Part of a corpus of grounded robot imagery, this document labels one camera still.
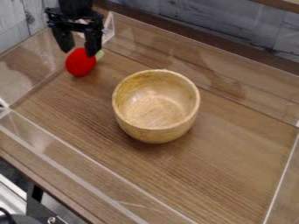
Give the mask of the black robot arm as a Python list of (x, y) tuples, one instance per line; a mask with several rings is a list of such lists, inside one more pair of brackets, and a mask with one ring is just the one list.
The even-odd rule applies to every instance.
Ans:
[(59, 6), (44, 10), (53, 35), (67, 53), (75, 47), (73, 33), (85, 34), (85, 48), (90, 57), (102, 50), (105, 15), (93, 10), (93, 0), (59, 0)]

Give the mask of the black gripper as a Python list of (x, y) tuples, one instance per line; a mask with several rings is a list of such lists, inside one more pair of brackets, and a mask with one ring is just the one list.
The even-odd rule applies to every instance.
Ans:
[(105, 16), (94, 10), (85, 10), (82, 14), (66, 14), (61, 8), (47, 8), (44, 12), (48, 17), (47, 25), (61, 49), (67, 53), (75, 46), (71, 32), (85, 32), (87, 55), (95, 56), (102, 50)]

